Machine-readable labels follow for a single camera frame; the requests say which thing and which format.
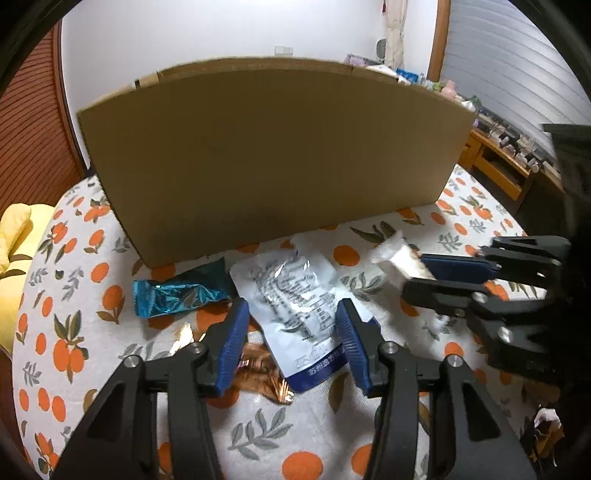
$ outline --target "window blind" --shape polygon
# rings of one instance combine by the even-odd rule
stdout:
[[[545,35],[509,0],[452,0],[442,80],[534,138],[541,124],[591,124],[591,102]]]

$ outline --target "copper foil wrapper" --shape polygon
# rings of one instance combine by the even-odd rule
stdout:
[[[205,335],[191,324],[183,323],[175,332],[176,341],[170,349],[170,354],[174,355],[182,347],[203,340]],[[232,385],[238,390],[260,393],[269,400],[283,405],[291,405],[294,398],[270,351],[265,345],[256,343],[245,343],[242,347],[242,356],[236,367]]]
[[[246,343],[242,348],[232,385],[284,405],[291,405],[294,398],[267,347],[256,343]]]

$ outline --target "blue foil wrapper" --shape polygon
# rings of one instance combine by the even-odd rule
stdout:
[[[232,280],[222,257],[169,280],[134,280],[135,314],[142,318],[187,312],[232,296]]]

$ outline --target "orange print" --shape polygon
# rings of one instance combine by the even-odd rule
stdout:
[[[45,337],[45,333],[40,333],[37,335],[37,341],[35,342],[35,351],[37,352],[37,355],[43,355],[46,348],[47,339]]]
[[[466,253],[468,255],[470,255],[471,257],[475,257],[476,254],[478,253],[478,250],[471,245],[465,245],[464,249],[466,250]]]
[[[461,235],[467,235],[468,234],[468,230],[466,230],[464,228],[463,225],[461,225],[460,223],[454,223],[454,228],[456,229],[457,233],[461,234]]]
[[[449,342],[445,346],[444,352],[445,352],[445,356],[448,356],[448,355],[464,356],[464,350],[456,342]]]
[[[84,368],[84,355],[79,348],[74,348],[70,353],[70,368],[75,374],[82,372]]]
[[[486,373],[480,370],[480,368],[474,370],[474,376],[482,385],[486,385],[488,383],[488,380],[486,379]]]
[[[24,411],[29,411],[29,395],[23,389],[18,392],[18,402]]]
[[[164,330],[171,326],[174,322],[174,315],[161,315],[159,317],[153,317],[148,319],[148,326],[156,330]]]
[[[61,338],[53,347],[53,365],[58,372],[65,372],[70,364],[70,350],[67,342]]]
[[[68,240],[68,243],[65,244],[65,246],[64,246],[64,253],[68,254],[72,250],[74,250],[74,247],[76,246],[77,242],[78,242],[78,240],[76,238],[72,238],[72,239]]]
[[[43,455],[49,455],[53,452],[53,448],[49,446],[49,443],[42,433],[37,433],[37,444]]]
[[[355,453],[351,457],[351,468],[357,475],[365,475],[365,470],[368,467],[371,447],[371,443],[368,445],[363,445],[362,447],[355,450]]]
[[[158,460],[162,470],[166,473],[172,473],[173,464],[170,459],[170,444],[168,442],[164,442],[158,447]]]
[[[323,471],[320,457],[310,452],[292,453],[281,465],[285,480],[317,480]]]
[[[489,280],[484,283],[484,286],[488,288],[488,290],[493,294],[499,297],[501,300],[509,300],[509,295],[507,295],[506,290],[503,288],[502,285],[495,283],[492,280]]]
[[[90,279],[94,283],[102,282],[109,273],[109,264],[107,262],[99,263],[90,273]]]
[[[441,213],[433,212],[431,214],[431,220],[433,220],[435,223],[438,223],[439,225],[445,225],[445,218],[443,218]]]
[[[54,244],[58,244],[68,233],[68,227],[64,222],[60,222],[51,227],[51,238]]]
[[[410,208],[401,208],[400,210],[396,210],[396,212],[402,216],[402,218],[406,218],[406,220],[412,220],[415,215],[413,210]]]
[[[239,247],[236,247],[236,250],[238,250],[240,253],[243,254],[253,254],[254,252],[257,251],[259,247],[259,244],[248,244],[248,245],[241,245]]]
[[[238,401],[238,397],[240,396],[238,389],[235,387],[230,387],[226,390],[222,397],[218,398],[208,398],[207,403],[209,403],[212,407],[216,408],[230,408]]]
[[[511,383],[511,379],[513,379],[513,375],[511,375],[509,372],[503,372],[503,370],[499,371],[499,380],[501,381],[501,385],[509,385]]]
[[[60,457],[58,456],[57,453],[50,453],[49,454],[49,464],[51,465],[51,468],[53,468],[54,470],[56,469],[57,466],[57,462],[60,461]]]
[[[359,254],[349,245],[339,245],[333,250],[333,258],[339,265],[354,267],[359,263]]]
[[[41,315],[47,317],[51,313],[51,309],[53,308],[53,299],[51,297],[47,297],[43,300],[43,305],[41,306]]]
[[[50,407],[49,395],[47,394],[47,390],[45,390],[45,388],[41,387],[39,389],[39,393],[37,394],[37,400],[39,402],[40,409],[42,409],[43,411],[49,410],[49,407]]]
[[[51,412],[57,421],[65,421],[66,404],[61,397],[53,397],[53,401],[51,402]]]
[[[418,317],[417,309],[415,307],[413,307],[412,305],[406,303],[402,299],[402,297],[400,297],[400,308],[409,317]]]
[[[102,243],[104,239],[105,239],[105,231],[104,230],[97,230],[88,239],[88,244],[91,247],[96,247],[99,243]]]
[[[150,271],[150,278],[156,281],[166,281],[174,277],[174,264],[164,265],[163,267],[153,268]]]
[[[205,332],[210,325],[224,321],[228,314],[228,303],[217,301],[197,310],[196,320],[200,332]]]
[[[103,307],[106,310],[114,310],[121,303],[123,290],[118,285],[111,285],[103,294]]]
[[[28,325],[29,325],[29,322],[28,322],[27,314],[21,313],[21,316],[18,318],[18,324],[17,324],[18,331],[21,333],[25,333]]]
[[[96,312],[101,320],[114,322],[119,325],[119,315],[123,311],[125,297],[123,290],[118,285],[111,285],[103,293],[103,307],[108,311]]]
[[[452,209],[452,206],[449,203],[447,203],[445,200],[438,200],[437,206],[443,210],[451,210]]]

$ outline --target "cardboard sheet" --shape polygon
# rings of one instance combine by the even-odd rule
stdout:
[[[149,267],[434,202],[474,119],[421,87],[316,60],[212,60],[136,85],[79,121]]]

